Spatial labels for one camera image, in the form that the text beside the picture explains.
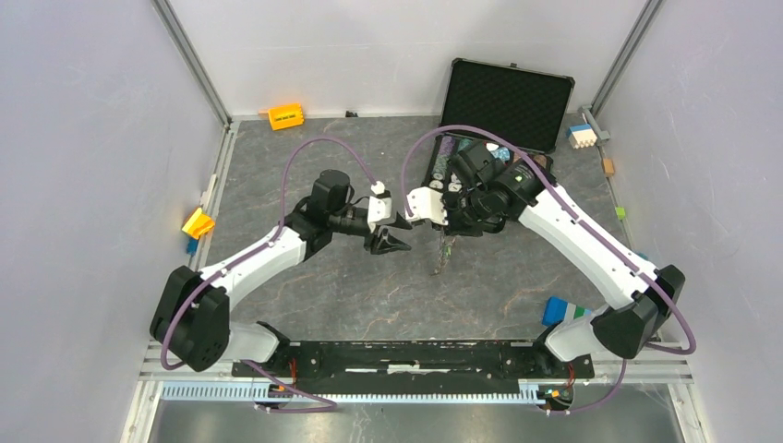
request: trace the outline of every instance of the blue block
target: blue block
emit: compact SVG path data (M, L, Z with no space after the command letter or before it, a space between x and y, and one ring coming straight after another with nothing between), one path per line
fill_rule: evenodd
M188 252L188 254L191 256L195 256L197 249L199 249L199 240L196 240L193 237L188 238L186 252Z
M495 157L500 161L507 162L512 159L512 154L509 152L508 148L503 148L501 146L492 151L492 157Z
M568 309L568 302L558 297L550 297L547 300L547 306L544 307L544 318L541 320L541 324L552 326L562 321L565 318L566 309Z
M586 129L593 129L593 127L588 124L571 126L565 131L565 137L570 137L574 132L584 131Z

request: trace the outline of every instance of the open case lid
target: open case lid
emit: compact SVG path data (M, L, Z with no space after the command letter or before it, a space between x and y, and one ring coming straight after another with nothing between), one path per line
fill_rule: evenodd
M522 149L551 153L573 85L570 77L458 58L452 62L440 125L480 127Z

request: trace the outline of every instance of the orange block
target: orange block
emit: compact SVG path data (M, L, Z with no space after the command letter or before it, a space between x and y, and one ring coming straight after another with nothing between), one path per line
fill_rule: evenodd
M205 214L204 210L196 208L185 221L182 232L199 240L202 235L208 233L214 227L215 221L209 215Z
M271 108L267 114L269 115L270 125L273 131L286 129L291 126L299 126L305 123L305 114L302 112L302 105L299 103L291 103Z
M604 175L606 177L611 177L614 175L614 162L611 159L604 159Z

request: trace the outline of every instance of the wire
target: wire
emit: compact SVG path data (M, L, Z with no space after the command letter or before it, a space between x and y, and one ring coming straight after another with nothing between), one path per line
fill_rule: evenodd
M296 387L296 359L292 358L291 363L288 364L288 368L291 370L291 386Z
M348 212L349 209L351 209L352 203L351 198L354 197L356 194L356 190L353 186L348 185L348 197L345 199L345 205L340 208L337 212L335 212L335 215L344 215L346 212Z
M474 126L446 125L446 126L435 128L427 132L425 135L421 136L421 138L417 140L416 143L414 143L414 146L412 146L411 149L408 151L408 153L405 155L405 160L403 161L403 170L400 175L400 187L403 191L403 202L405 206L405 212L408 215L413 215L410 204L408 203L408 198L407 198L408 193L407 190L405 189L405 172L407 171L408 163L410 162L411 157L413 157L414 152L416 152L416 150L421 148L424 145L425 141L438 134L443 134L449 131L468 131L484 136L485 138L489 138L495 143L498 143L501 146L505 146L509 150L512 150L515 154L519 155L519 157L525 163L527 163L527 166L530 168L531 171L533 171L533 174L535 174L538 180L541 181L541 183L551 194L551 196L558 202L558 204L560 204L560 207L563 210L565 210L572 217L572 219L578 221L578 224L582 226L583 229L585 229L588 233L590 233L590 235L592 235L601 245L603 245L606 249L609 250L609 252L611 252L615 257L617 257L620 261L622 261L622 263L625 264L625 266L631 269L634 275L638 275L639 278L642 279L642 281L644 281L647 285L653 288L653 290L658 294L661 300L663 300L663 302L669 308L671 314L674 315L674 317L680 323L682 330L685 332L685 337L688 340L688 348L675 349L675 348L669 348L667 346L661 346L659 344L653 344L653 343L647 343L646 344L647 347L651 349L663 351L665 353L674 353L676 355L690 355L696 351L696 338L693 336L693 331L691 330L691 327L688 325L688 322L685 321L685 317L682 315L682 313L674 304L674 302L671 301L669 295L666 293L666 291L663 290L663 288L661 288L656 283L655 279L652 279L648 275L641 272L638 266L636 266L628 257L625 256L625 254L621 253L617 247L615 247L606 237L601 235L586 221L579 220L579 214L576 213L576 210L574 210L569 204L567 204L563 199L563 197L561 197L560 194L558 194L557 191L555 191L554 186L549 182L549 180L544 175L544 173L541 172L541 169L538 166L538 164L534 162L533 159L531 159L526 152L520 150L519 148L513 146L513 144L511 144L510 142L496 136L495 134L492 134L491 132L485 131L484 129L480 129Z
M369 182L372 185L375 185L378 180L375 179L375 176L372 174L372 172L367 167L367 164L362 160L362 158L359 156L356 151L351 148L350 145L345 143L344 141L330 137L330 136L319 136L314 137L309 140L306 140L301 145L299 145L298 148L293 150L291 152L291 155L288 156L288 161L285 163L285 168L283 169L283 176L281 178L280 183L280 219L277 221L277 229L272 234L269 241L262 243L258 247L255 247L251 249L250 251L247 251L245 254L243 254L240 257L237 257L230 263L228 263L224 269L220 269L216 271L211 276L204 279L204 281L196 287L196 289L193 290L192 293L185 299L185 302L181 306L179 306L179 309L177 309L174 317L172 318L171 324L169 325L169 328L166 330L166 335L163 337L163 343L161 347L161 366L163 366L164 369L172 371L174 369L177 369L179 367L182 367L185 365L185 362L178 362L175 364L170 364L168 361L168 352L169 347L171 346L171 340L174 337L174 331L176 329L176 326L179 324L180 320L182 320L182 317L185 315L186 311L190 308L191 304L196 300L196 297L201 294L204 289L207 288L210 284L218 280L220 277L223 276L224 273L228 273L231 271L232 268L236 267L240 263L243 263L245 260L248 260L251 257L254 257L256 254L260 253L261 251L269 248L271 245L274 244L274 242L277 241L278 238L280 238L280 235L283 233L283 227L284 227L284 221L285 221L285 182L288 178L288 172L291 169L291 163L294 161L294 158L296 157L296 154L299 153L299 151L303 150L307 146L317 142L317 141L330 141L332 143L337 143L338 145L342 146L348 152L350 152L354 158L356 158L356 161L359 163L359 166L362 168L362 171L364 171L365 175L367 176L367 179L369 179Z
M568 363L568 382L565 384L565 390L568 390L573 386L573 382L576 380L576 374L573 372L573 363Z
M596 401L594 403L586 404L585 406L580 406L578 408L569 409L568 411L547 411L547 415L554 414L554 415L571 415L572 413L583 413L585 411L590 411L591 409L595 409L599 406L603 406L606 404L607 401L611 400L615 395L617 395L618 391L620 391L620 385L622 384L622 380L625 378L625 369L628 367L628 361L623 360L622 365L620 366L620 374L617 377L617 381L615 382L614 386L609 390L607 395L604 396L603 399Z
M304 392L303 390L299 390L297 388L294 388L293 386L283 383L280 381L279 378L273 376L269 372L265 371L264 368L262 368L258 363L252 361L252 360L242 360L242 363L245 365L250 366L253 368L254 371L258 372L262 376L268 378L271 380L272 383L282 386L285 388L287 392L293 392L294 394L305 397L306 399L311 399L315 401L320 401L321 403L327 404L327 406L319 406L317 408L297 408L297 409L273 409L270 407L266 408L266 411L268 413L329 413L331 411L334 411L337 409L337 403L334 401L324 399L323 397L319 397L318 395L310 394L307 392ZM284 395L276 395L275 397L285 397Z
M362 200L364 200L365 198L369 198L369 196L362 196L362 197L360 197L360 198L357 198L356 200L354 200L354 201L351 203L351 206L356 206L356 205L358 205L358 204L359 204L359 202L360 202L360 201L362 201Z

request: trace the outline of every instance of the white mounting plate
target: white mounting plate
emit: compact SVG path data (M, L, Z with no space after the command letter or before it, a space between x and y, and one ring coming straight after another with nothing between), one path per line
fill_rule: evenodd
M443 208L443 195L428 187L418 187L408 193L408 205L414 215L405 212L405 219L409 222L418 222L419 220L429 220L433 223L445 226L446 209Z

